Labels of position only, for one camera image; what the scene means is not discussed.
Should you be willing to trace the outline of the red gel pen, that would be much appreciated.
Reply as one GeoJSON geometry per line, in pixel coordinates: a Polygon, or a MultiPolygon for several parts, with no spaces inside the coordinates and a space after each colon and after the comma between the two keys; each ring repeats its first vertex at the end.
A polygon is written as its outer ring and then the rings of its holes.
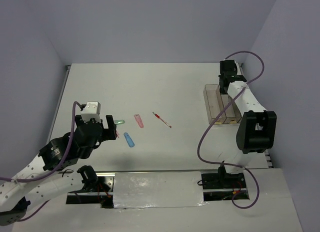
{"type": "Polygon", "coordinates": [[[156,118],[158,118],[160,121],[162,121],[166,126],[168,126],[169,128],[172,128],[172,126],[169,123],[167,123],[163,118],[161,118],[160,115],[158,115],[155,112],[152,112],[152,113],[155,115],[156,118]]]}

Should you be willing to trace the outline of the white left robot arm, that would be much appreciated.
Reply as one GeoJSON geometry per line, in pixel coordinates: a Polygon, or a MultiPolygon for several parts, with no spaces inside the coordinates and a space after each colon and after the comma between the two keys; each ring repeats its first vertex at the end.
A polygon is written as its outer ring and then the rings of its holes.
{"type": "Polygon", "coordinates": [[[116,140],[117,126],[112,115],[106,115],[107,128],[94,118],[84,121],[76,115],[71,132],[51,140],[34,160],[15,177],[0,186],[0,224],[6,226],[23,221],[27,211],[68,192],[97,189],[101,182],[90,165],[71,174],[52,176],[79,159],[87,159],[93,150],[108,140],[116,140]]]}

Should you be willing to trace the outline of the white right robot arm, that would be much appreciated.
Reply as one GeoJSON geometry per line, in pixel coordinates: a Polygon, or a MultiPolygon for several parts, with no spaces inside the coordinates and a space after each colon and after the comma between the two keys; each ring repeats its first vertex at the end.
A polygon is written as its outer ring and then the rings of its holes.
{"type": "Polygon", "coordinates": [[[277,115],[268,111],[256,99],[249,83],[239,71],[234,60],[219,63],[218,98],[224,109],[226,124],[239,124],[235,142],[238,153],[229,164],[240,168],[225,170],[218,174],[218,184],[229,187],[235,181],[233,173],[239,173],[253,158],[274,145],[277,115]]]}

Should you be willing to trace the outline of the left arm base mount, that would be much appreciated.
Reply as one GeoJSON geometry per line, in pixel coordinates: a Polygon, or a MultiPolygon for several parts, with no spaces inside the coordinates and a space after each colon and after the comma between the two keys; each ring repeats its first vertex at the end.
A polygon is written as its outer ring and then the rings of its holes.
{"type": "Polygon", "coordinates": [[[98,173],[95,185],[69,192],[66,197],[67,205],[98,205],[100,208],[114,208],[114,173],[98,173]]]}

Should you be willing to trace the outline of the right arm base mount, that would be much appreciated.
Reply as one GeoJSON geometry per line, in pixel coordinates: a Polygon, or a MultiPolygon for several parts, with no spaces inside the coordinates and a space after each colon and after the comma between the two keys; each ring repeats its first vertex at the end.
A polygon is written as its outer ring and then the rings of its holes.
{"type": "Polygon", "coordinates": [[[249,199],[247,185],[243,173],[218,175],[218,173],[203,173],[197,184],[202,187],[204,201],[231,200],[232,196],[242,191],[235,200],[249,199]]]}

